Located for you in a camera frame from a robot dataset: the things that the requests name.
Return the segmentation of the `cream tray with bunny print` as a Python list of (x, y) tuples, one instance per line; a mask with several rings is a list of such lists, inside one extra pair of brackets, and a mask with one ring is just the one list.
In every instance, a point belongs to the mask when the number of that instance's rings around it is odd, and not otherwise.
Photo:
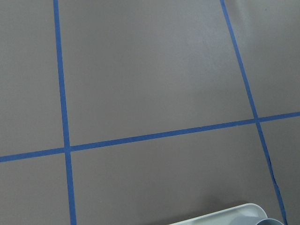
[(229, 225), (237, 217), (267, 218), (266, 212), (257, 204), (246, 203), (203, 216), (179, 221), (172, 225)]

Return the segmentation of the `grey plastic cup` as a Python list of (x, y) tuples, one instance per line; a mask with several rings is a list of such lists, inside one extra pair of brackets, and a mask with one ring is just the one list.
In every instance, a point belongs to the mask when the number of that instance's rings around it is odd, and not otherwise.
[(284, 225), (279, 220), (273, 218), (262, 218), (254, 223), (254, 225)]

